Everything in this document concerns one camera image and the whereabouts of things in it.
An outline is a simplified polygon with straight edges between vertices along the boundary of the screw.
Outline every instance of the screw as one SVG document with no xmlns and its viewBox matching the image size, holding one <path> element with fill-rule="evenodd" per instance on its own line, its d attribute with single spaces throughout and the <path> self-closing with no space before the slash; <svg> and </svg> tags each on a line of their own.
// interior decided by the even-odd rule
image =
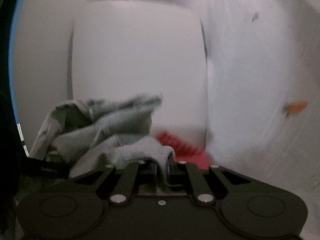
<svg viewBox="0 0 320 240">
<path fill-rule="evenodd" d="M 127 200 L 127 197 L 122 194 L 116 194 L 110 197 L 110 200 L 114 203 L 122 203 Z"/>
<path fill-rule="evenodd" d="M 214 200 L 214 197 L 210 194 L 200 194 L 198 200 L 204 203 L 208 203 Z"/>
<path fill-rule="evenodd" d="M 158 205 L 164 206 L 167 202 L 165 200 L 159 200 Z"/>
</svg>

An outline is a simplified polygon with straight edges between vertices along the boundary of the round pad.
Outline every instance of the round pad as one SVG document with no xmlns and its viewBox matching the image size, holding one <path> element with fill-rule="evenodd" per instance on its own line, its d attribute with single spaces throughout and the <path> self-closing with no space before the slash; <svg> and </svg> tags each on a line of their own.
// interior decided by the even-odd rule
<svg viewBox="0 0 320 240">
<path fill-rule="evenodd" d="M 220 212 L 234 228 L 249 236 L 273 238 L 301 230 L 307 207 L 296 195 L 278 193 L 230 193 Z"/>
<path fill-rule="evenodd" d="M 94 193 L 33 193 L 20 202 L 17 217 L 26 233 L 69 239 L 88 232 L 103 211 Z"/>
<path fill-rule="evenodd" d="M 271 218 L 279 216 L 285 205 L 275 197 L 258 196 L 248 201 L 248 209 L 257 216 Z"/>
</svg>

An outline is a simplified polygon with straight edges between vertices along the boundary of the blue edge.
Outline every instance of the blue edge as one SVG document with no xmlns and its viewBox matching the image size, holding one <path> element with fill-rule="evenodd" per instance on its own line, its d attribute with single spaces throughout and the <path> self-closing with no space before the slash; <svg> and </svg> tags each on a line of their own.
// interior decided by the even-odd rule
<svg viewBox="0 0 320 240">
<path fill-rule="evenodd" d="M 18 110 L 16 106 L 16 99 L 14 95 L 14 86 L 13 86 L 13 51 L 14 51 L 14 42 L 15 42 L 15 35 L 16 35 L 16 28 L 18 24 L 18 18 L 20 9 L 22 6 L 23 0 L 17 0 L 16 7 L 14 9 L 14 14 L 11 22 L 11 28 L 10 28 L 10 38 L 9 38 L 9 52 L 8 52 L 8 69 L 9 69 L 9 87 L 10 87 L 10 94 L 11 94 L 11 103 L 14 113 L 14 118 L 16 120 L 16 123 L 19 123 L 19 116 L 18 116 Z"/>
</svg>

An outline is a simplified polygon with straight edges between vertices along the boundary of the red cloth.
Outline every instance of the red cloth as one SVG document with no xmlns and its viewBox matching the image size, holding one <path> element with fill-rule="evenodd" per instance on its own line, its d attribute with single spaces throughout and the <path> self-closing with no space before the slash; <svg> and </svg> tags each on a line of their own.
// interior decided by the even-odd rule
<svg viewBox="0 0 320 240">
<path fill-rule="evenodd" d="M 171 146 L 175 151 L 174 161 L 186 161 L 196 164 L 199 169 L 208 169 L 210 166 L 209 156 L 203 150 L 195 146 L 182 142 L 175 136 L 167 132 L 162 132 L 157 136 L 157 140 L 163 146 Z"/>
</svg>

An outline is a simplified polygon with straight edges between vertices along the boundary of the orange object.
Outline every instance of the orange object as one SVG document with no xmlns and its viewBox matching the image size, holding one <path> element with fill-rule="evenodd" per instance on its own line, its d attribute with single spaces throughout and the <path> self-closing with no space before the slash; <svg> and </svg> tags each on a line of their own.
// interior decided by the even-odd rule
<svg viewBox="0 0 320 240">
<path fill-rule="evenodd" d="M 287 112 L 287 115 L 299 114 L 306 109 L 307 105 L 308 101 L 294 101 L 286 107 L 285 111 Z"/>
</svg>

